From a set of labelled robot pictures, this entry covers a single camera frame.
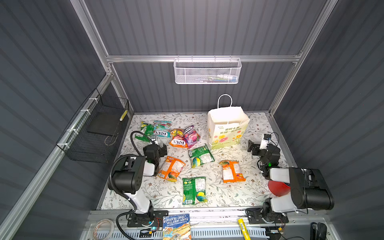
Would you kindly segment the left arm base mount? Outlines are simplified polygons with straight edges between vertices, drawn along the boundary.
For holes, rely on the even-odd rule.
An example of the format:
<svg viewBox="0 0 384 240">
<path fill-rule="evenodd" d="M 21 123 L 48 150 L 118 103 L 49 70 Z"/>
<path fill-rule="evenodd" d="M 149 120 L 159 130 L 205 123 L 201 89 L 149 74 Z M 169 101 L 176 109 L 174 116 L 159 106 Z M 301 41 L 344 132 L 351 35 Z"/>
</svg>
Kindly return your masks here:
<svg viewBox="0 0 384 240">
<path fill-rule="evenodd" d="M 127 227 L 162 227 L 163 218 L 168 216 L 168 211 L 154 211 L 146 214 L 130 214 L 127 216 Z"/>
</svg>

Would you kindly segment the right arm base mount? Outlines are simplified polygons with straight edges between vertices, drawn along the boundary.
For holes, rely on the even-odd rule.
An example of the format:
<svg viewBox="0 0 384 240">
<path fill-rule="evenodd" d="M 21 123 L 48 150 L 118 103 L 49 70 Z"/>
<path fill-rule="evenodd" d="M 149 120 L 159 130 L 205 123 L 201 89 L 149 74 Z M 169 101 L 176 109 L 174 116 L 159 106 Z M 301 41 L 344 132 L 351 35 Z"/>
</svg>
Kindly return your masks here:
<svg viewBox="0 0 384 240">
<path fill-rule="evenodd" d="M 245 209 L 250 224 L 287 224 L 289 219 L 282 213 L 267 211 L 263 208 Z"/>
</svg>

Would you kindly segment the teal Fox's mint cherry bag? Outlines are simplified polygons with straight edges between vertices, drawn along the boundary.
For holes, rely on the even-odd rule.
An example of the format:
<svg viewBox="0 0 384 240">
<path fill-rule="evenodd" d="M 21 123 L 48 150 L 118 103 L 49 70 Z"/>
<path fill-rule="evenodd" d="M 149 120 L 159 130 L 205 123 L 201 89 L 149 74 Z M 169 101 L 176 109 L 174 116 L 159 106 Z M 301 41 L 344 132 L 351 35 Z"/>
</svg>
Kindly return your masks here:
<svg viewBox="0 0 384 240">
<path fill-rule="evenodd" d="M 162 138 L 171 137 L 172 122 L 154 121 L 154 135 Z"/>
</svg>

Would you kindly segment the orange Fox's fruit candy bag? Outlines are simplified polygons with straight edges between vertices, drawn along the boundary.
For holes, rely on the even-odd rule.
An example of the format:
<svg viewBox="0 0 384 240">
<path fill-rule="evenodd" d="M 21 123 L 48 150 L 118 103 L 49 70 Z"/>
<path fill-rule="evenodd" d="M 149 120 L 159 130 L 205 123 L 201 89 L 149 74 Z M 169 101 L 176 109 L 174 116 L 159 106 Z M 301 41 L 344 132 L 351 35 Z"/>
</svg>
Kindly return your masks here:
<svg viewBox="0 0 384 240">
<path fill-rule="evenodd" d="M 172 130 L 171 131 L 171 137 L 172 137 L 172 139 L 170 141 L 170 145 L 172 147 L 183 148 L 183 149 L 188 148 L 188 144 L 186 142 L 183 129 Z"/>
</svg>

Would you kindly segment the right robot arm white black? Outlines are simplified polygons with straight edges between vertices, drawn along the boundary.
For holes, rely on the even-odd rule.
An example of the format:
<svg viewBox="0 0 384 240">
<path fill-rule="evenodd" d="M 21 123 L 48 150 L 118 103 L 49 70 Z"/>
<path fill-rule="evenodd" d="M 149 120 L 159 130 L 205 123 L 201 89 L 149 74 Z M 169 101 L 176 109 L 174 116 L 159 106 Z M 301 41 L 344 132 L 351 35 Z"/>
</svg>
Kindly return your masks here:
<svg viewBox="0 0 384 240">
<path fill-rule="evenodd" d="M 266 180 L 289 187 L 286 194 L 265 200 L 262 215 L 334 208 L 334 197 L 320 170 L 280 167 L 281 149 L 270 139 L 263 139 L 260 144 L 249 140 L 247 151 L 259 157 L 257 166 Z"/>
</svg>

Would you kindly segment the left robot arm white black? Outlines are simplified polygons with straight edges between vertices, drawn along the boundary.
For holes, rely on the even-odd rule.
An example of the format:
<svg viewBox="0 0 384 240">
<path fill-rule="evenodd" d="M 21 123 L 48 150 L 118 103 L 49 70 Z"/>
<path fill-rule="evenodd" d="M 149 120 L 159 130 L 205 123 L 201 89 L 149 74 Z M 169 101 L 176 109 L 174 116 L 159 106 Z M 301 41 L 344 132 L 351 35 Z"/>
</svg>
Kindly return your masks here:
<svg viewBox="0 0 384 240">
<path fill-rule="evenodd" d="M 159 172 L 160 158 L 168 154 L 165 145 L 151 144 L 144 147 L 144 155 L 121 155 L 115 160 L 108 177 L 108 188 L 128 200 L 133 213 L 152 217 L 154 207 L 141 190 L 143 177 L 154 177 Z"/>
</svg>

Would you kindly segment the white paper bag floral print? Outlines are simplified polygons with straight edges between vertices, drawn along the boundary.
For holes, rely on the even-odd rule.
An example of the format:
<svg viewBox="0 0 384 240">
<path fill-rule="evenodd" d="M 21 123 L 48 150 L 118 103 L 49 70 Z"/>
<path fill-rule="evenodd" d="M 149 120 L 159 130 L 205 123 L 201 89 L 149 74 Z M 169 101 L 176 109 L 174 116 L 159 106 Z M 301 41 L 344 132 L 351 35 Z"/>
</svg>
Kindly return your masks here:
<svg viewBox="0 0 384 240">
<path fill-rule="evenodd" d="M 234 107 L 233 102 L 228 107 L 217 107 L 208 112 L 208 147 L 217 150 L 238 145 L 249 125 L 250 119 L 242 107 Z"/>
</svg>

